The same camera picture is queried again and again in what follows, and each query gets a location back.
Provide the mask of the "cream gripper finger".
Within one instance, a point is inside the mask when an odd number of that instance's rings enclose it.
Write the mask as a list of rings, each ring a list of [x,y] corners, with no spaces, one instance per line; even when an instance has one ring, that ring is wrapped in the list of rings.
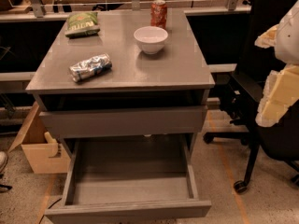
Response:
[[[274,47],[276,45],[277,29],[277,25],[274,25],[271,28],[269,28],[267,31],[265,31],[257,37],[257,39],[254,42],[254,45],[263,49]]]
[[[265,81],[263,98],[258,106],[256,122],[272,127],[299,100],[299,66],[287,64],[281,71],[271,71]]]

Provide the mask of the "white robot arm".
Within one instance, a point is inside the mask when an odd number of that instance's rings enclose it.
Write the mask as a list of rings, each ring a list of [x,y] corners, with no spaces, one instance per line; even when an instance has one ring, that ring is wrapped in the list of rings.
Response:
[[[279,72],[269,73],[258,106],[257,124],[271,127],[299,100],[299,1],[279,24],[260,35],[255,45],[273,47],[275,57],[286,64]]]

